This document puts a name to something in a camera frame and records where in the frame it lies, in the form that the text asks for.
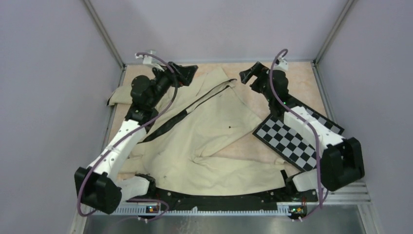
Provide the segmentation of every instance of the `lavender wall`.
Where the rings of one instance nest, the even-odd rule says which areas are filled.
[[[91,0],[125,63],[314,59],[347,0]]]
[[[80,0],[2,0],[0,24],[0,233],[67,233],[120,69]]]
[[[385,233],[411,233],[413,1],[358,1],[321,62],[334,112],[361,141]]]

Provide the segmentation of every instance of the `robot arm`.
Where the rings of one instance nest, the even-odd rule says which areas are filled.
[[[121,201],[147,193],[150,182],[141,176],[116,181],[123,163],[133,147],[146,135],[151,125],[139,130],[137,128],[158,115],[155,106],[167,90],[174,85],[175,80],[178,81],[178,86],[188,86],[198,69],[196,65],[183,67],[173,62],[169,62],[168,65],[173,69],[173,73],[166,67],[157,65],[152,66],[154,79],[137,76],[132,81],[132,105],[119,131],[87,168],[79,167],[75,172],[76,191],[77,195],[81,196],[81,203],[110,214],[115,211]],[[93,166],[95,168],[85,182],[80,195],[81,185]]]
[[[295,101],[296,98],[288,93],[288,79],[285,75],[287,70],[287,61],[279,58],[277,66],[273,70],[272,82],[274,89],[281,101],[292,111],[303,117],[305,122],[286,110],[276,100],[269,84],[269,68],[257,62],[250,69],[240,72],[241,82],[246,84],[252,76],[256,76],[257,78],[250,87],[253,91],[265,96],[271,114],[285,125],[296,130],[313,147],[315,147],[316,140],[307,123],[310,123],[316,129],[321,150],[321,183],[326,189],[335,191],[364,177],[360,142],[353,137],[345,139],[343,136],[330,131],[307,113],[304,107],[299,106]],[[318,187],[317,170],[313,169],[288,178],[286,187],[291,192],[316,189]]]

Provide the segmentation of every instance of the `fabric garment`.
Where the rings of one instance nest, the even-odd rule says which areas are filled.
[[[185,116],[168,131],[139,143],[121,172],[149,174],[158,188],[190,195],[242,195],[283,187],[282,159],[267,164],[214,157],[261,123],[235,92],[236,85],[220,68],[180,88],[147,138],[174,117]],[[168,104],[172,93],[170,89],[157,110]]]
[[[117,88],[108,100],[108,105],[113,106],[115,104],[132,104],[131,96],[132,86],[123,85]]]

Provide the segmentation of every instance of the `beige table surface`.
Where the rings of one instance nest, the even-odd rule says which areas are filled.
[[[205,63],[198,64],[199,68],[194,78],[210,72],[217,67],[222,67],[229,78],[239,80],[238,73],[250,68],[254,63]],[[319,89],[310,62],[290,62],[289,70],[286,73],[289,81],[289,93],[301,100],[314,110],[325,115],[325,109],[321,100]],[[151,69],[144,65],[130,65],[126,69],[123,85],[130,85],[133,78],[138,75],[146,75],[149,78],[154,77]],[[268,101],[262,94],[258,94],[249,88],[249,85],[255,78],[251,78],[247,85],[237,85],[236,89],[241,94],[247,106],[253,110],[262,120],[270,113],[268,109]],[[113,124],[109,136],[109,141],[112,140],[129,109],[129,105],[118,104],[116,107]],[[280,156],[267,147],[264,143],[258,140],[252,134],[247,134],[243,138],[228,145],[215,156],[236,158],[244,160],[255,160],[262,163],[273,163]],[[286,171],[289,176],[296,174],[298,170],[286,163]],[[119,178],[128,178],[131,174],[119,175]]]

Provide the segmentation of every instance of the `black and white checkerboard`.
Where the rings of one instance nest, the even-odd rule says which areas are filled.
[[[344,129],[320,113],[302,105],[307,112],[331,131],[341,134]],[[253,133],[272,150],[300,171],[310,171],[317,165],[316,151],[294,129],[283,124],[279,119],[269,115]]]

